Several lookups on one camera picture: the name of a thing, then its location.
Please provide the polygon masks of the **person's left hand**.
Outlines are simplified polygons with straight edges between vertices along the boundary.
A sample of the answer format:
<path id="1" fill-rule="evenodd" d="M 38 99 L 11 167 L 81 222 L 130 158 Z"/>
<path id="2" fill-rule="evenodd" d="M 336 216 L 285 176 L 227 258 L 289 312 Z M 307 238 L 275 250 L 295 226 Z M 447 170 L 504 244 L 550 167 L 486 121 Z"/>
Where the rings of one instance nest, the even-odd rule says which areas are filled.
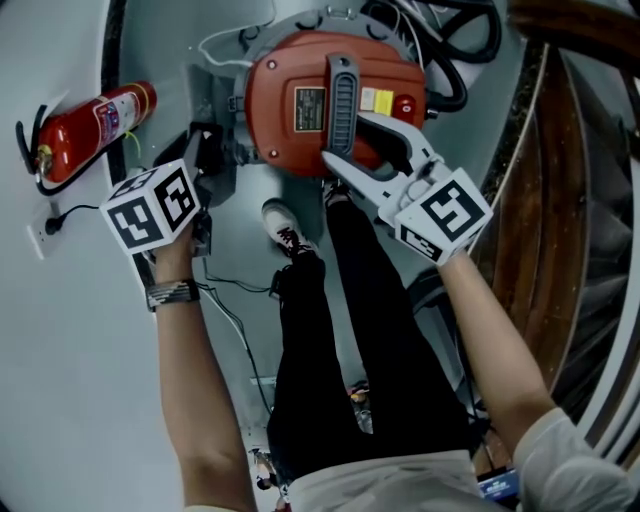
<path id="1" fill-rule="evenodd" d="M 172 243 L 155 251 L 154 285 L 190 285 L 194 279 L 192 238 L 193 224 L 189 223 Z"/>

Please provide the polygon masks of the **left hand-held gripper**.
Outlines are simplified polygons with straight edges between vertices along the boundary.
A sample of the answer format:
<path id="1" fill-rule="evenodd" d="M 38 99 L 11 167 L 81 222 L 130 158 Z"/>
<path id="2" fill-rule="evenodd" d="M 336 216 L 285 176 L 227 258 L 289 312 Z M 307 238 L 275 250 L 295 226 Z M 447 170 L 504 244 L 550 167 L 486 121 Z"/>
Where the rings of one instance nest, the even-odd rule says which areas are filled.
<path id="1" fill-rule="evenodd" d="M 104 220 L 127 255 L 152 252 L 174 242 L 193 226 L 196 257 L 211 253 L 212 220 L 204 194 L 197 187 L 203 175 L 216 175 L 223 164 L 223 128 L 209 126 L 200 135 L 196 170 L 184 159 L 188 134 L 180 134 L 148 170 L 136 168 L 114 185 L 100 205 Z"/>

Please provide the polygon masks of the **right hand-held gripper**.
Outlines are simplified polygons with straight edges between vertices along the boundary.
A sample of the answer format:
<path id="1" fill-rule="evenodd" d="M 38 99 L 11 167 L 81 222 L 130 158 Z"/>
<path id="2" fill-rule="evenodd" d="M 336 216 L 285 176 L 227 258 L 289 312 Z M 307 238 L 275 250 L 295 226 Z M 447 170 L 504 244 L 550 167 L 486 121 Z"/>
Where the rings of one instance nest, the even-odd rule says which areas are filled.
<path id="1" fill-rule="evenodd" d="M 395 239 L 436 266 L 467 246 L 493 210 L 462 168 L 450 169 L 420 129 L 373 112 L 357 115 L 356 134 L 393 168 L 381 174 L 333 150 L 325 166 L 379 208 Z M 401 184 L 401 173 L 409 176 Z"/>

